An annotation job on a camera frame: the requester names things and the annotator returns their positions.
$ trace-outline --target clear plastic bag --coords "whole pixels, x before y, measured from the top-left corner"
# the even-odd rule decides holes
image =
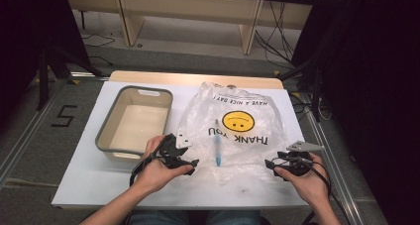
[[[241,173],[275,182],[264,160],[285,151],[288,142],[270,97],[210,82],[189,102],[179,131],[193,145],[183,157],[199,159],[197,172],[210,169],[220,184]]]

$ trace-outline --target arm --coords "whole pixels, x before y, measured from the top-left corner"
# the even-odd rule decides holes
[[[322,161],[318,156],[311,154],[311,157],[314,163],[322,165]],[[313,164],[313,168],[318,170],[324,177],[327,177],[321,166]],[[303,176],[295,176],[286,169],[275,168],[274,170],[293,184],[300,197],[311,206],[320,224],[340,224],[331,207],[327,186],[315,172],[310,171]]]
[[[144,158],[155,150],[164,136],[157,136],[148,141]],[[138,175],[134,184],[126,191],[103,206],[81,224],[119,224],[133,208],[149,194],[162,189],[173,178],[185,174],[192,166],[168,169],[160,160],[153,160]]]

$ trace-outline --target pen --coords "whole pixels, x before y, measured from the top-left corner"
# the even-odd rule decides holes
[[[216,130],[214,133],[214,147],[215,147],[215,158],[216,158],[216,165],[217,167],[220,166],[222,163],[222,156],[220,154],[220,135],[217,132],[217,129],[219,129],[219,121],[216,119]]]

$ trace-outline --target hand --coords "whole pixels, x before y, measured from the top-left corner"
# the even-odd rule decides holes
[[[163,140],[165,135],[156,136],[148,140],[143,158],[147,158]],[[152,160],[145,169],[137,176],[132,185],[134,188],[145,191],[147,194],[161,190],[173,178],[185,174],[193,169],[193,166],[187,165],[176,169],[168,169],[159,159]]]
[[[327,178],[327,173],[320,166],[322,165],[322,160],[314,154],[310,154],[310,156],[314,162],[312,167],[319,171],[325,178]],[[286,169],[275,168],[274,170],[281,177],[289,180],[296,188],[296,191],[300,197],[310,206],[313,207],[316,203],[320,203],[321,201],[329,202],[327,186],[314,171],[310,170],[308,173],[302,176],[295,176]]]

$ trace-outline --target smiley face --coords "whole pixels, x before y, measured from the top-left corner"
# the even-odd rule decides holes
[[[254,118],[244,111],[232,111],[223,116],[223,125],[235,132],[248,132],[254,128]]]

